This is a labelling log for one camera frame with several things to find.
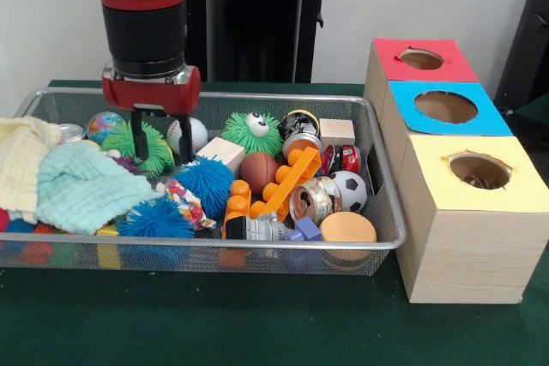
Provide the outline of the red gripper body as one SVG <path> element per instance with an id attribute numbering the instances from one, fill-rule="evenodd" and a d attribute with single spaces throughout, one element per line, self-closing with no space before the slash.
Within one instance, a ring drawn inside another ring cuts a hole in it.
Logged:
<path id="1" fill-rule="evenodd" d="M 202 82 L 195 66 L 185 66 L 175 75 L 153 79 L 121 77 L 112 66 L 105 66 L 102 90 L 111 106 L 128 111 L 162 110 L 175 117 L 191 114 L 198 103 Z"/>

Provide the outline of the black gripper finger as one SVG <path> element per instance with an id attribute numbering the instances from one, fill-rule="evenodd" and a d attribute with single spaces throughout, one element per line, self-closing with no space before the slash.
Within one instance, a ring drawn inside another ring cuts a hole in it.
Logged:
<path id="1" fill-rule="evenodd" d="M 181 136 L 179 138 L 179 158 L 183 164 L 188 164 L 195 158 L 190 117 L 187 115 L 177 116 L 177 120 L 181 130 Z"/>
<path id="2" fill-rule="evenodd" d="M 148 160 L 148 140 L 146 133 L 142 129 L 142 113 L 140 111 L 131 112 L 130 128 L 132 132 L 136 157 L 142 161 Z"/>

